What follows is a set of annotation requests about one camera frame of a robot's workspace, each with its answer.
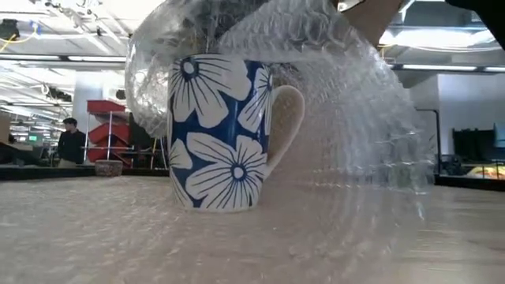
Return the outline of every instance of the red staircase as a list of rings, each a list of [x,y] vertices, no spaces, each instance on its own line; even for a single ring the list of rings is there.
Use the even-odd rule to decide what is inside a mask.
[[[88,139],[95,145],[88,150],[88,160],[94,163],[100,159],[107,159],[107,145],[109,144],[109,135],[111,135],[110,139],[114,144],[111,144],[113,149],[110,149],[109,159],[122,161],[125,167],[129,167],[131,162],[128,159],[122,158],[121,155],[121,152],[126,151],[129,143],[129,126],[125,123],[124,119],[125,107],[106,100],[89,100],[88,113],[97,118],[112,116],[110,133],[109,122],[103,123],[95,129],[88,130]]]

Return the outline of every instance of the mug handle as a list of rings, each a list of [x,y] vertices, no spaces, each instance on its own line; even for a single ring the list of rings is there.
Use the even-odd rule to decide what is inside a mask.
[[[284,137],[283,144],[281,147],[274,153],[270,154],[267,159],[267,166],[264,171],[264,176],[265,179],[270,176],[271,172],[275,169],[275,167],[279,164],[281,161],[282,157],[284,154],[286,154],[287,149],[291,146],[293,143],[293,140],[295,136],[298,134],[298,130],[300,130],[300,125],[301,122],[303,121],[303,118],[305,116],[305,100],[303,98],[303,95],[301,94],[298,89],[295,87],[289,86],[289,85],[284,85],[275,88],[272,91],[272,96],[273,96],[273,102],[279,97],[279,96],[290,96],[294,99],[294,107],[290,110],[293,111],[295,116],[294,119],[291,120],[289,127],[290,129],[288,130],[287,135]]]

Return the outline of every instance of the plastic wrap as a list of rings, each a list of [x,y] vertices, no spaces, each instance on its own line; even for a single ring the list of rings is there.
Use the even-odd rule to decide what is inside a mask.
[[[264,191],[335,194],[321,198],[317,210],[301,207],[317,229],[300,230],[309,241],[290,247],[297,257],[286,265],[298,273],[283,281],[359,283],[383,268],[421,223],[432,157],[409,92],[375,48],[327,0],[164,2],[134,35],[126,70],[129,107],[150,134],[167,131],[167,66],[205,52],[266,62],[276,85],[305,96],[300,132]],[[288,99],[273,106],[273,149],[290,123],[289,108]],[[255,283],[257,275],[249,276],[242,282]],[[223,273],[220,281],[228,280]]]

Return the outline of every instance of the ceiling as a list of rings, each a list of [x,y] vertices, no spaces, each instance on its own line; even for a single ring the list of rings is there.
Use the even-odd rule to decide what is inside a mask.
[[[47,89],[72,96],[81,70],[110,76],[115,99],[115,91],[123,88],[129,35],[161,2],[0,0],[0,20],[17,20],[20,32],[17,41],[0,43],[0,109],[61,121],[72,105],[52,99]],[[341,2],[348,9],[359,0]],[[391,64],[505,65],[505,52],[480,19],[444,1],[405,0],[381,43]]]

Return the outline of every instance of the black shirt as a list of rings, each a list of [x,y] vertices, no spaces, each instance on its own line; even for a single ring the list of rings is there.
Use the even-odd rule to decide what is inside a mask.
[[[86,135],[77,130],[75,133],[70,131],[63,132],[58,142],[58,154],[60,159],[81,164],[84,161],[84,144]]]

